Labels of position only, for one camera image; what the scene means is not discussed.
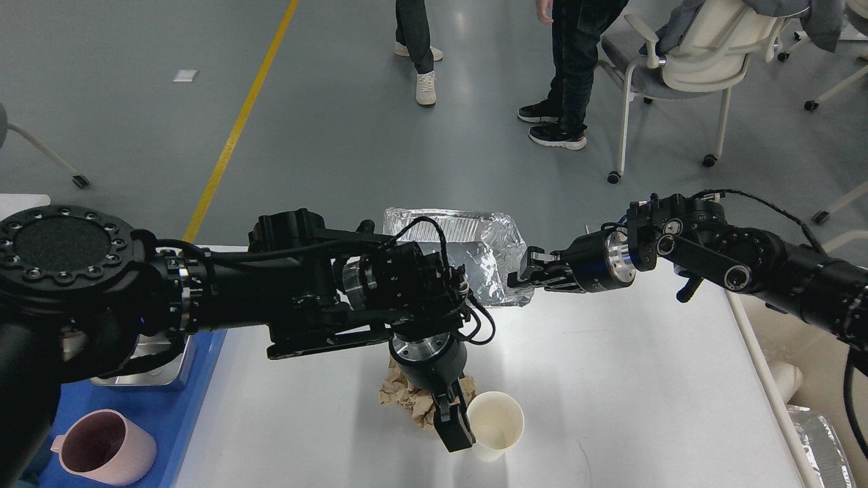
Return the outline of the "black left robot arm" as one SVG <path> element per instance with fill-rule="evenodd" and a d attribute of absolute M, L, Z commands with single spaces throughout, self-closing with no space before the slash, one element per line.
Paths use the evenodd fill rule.
<path fill-rule="evenodd" d="M 260 216 L 245 252 L 159 239 L 80 206 L 26 208 L 2 220 L 2 485 L 12 486 L 56 419 L 61 386 L 142 373 L 187 337 L 266 325 L 270 359 L 387 343 L 413 386 L 432 395 L 450 452 L 475 442 L 460 380 L 487 315 L 440 250 L 326 228 L 304 208 Z"/>

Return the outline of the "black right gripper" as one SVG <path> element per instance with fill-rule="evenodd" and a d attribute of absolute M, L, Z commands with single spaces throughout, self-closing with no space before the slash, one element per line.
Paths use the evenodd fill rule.
<path fill-rule="evenodd" d="M 509 289 L 543 289 L 586 293 L 623 289 L 633 284 L 637 270 L 627 248 L 627 235 L 619 228 L 606 228 L 580 236 L 566 250 L 566 262 L 558 253 L 528 247 L 519 272 L 507 278 Z"/>

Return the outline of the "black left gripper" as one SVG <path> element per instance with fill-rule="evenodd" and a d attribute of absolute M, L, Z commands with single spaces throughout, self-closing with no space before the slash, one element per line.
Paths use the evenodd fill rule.
<path fill-rule="evenodd" d="M 391 358 L 413 386 L 428 391 L 434 400 L 434 429 L 449 452 L 469 450 L 475 435 L 469 426 L 467 407 L 477 396 L 472 376 L 464 376 L 467 348 L 450 333 L 416 341 L 394 336 Z"/>

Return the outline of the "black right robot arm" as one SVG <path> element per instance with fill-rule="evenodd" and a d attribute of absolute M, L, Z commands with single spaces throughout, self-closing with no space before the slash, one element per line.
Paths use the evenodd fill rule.
<path fill-rule="evenodd" d="M 691 197 L 633 201 L 621 219 L 605 222 L 563 250 L 529 246 L 507 285 L 565 293 L 617 290 L 664 259 L 686 278 L 676 294 L 679 302 L 689 302 L 703 282 L 757 297 L 848 346 L 844 411 L 856 443 L 866 451 L 853 401 L 854 373 L 866 373 L 866 270 L 829 256 L 802 220 L 795 219 L 806 238 L 800 246 L 767 230 L 729 224 L 719 203 L 727 194 L 704 190 Z"/>

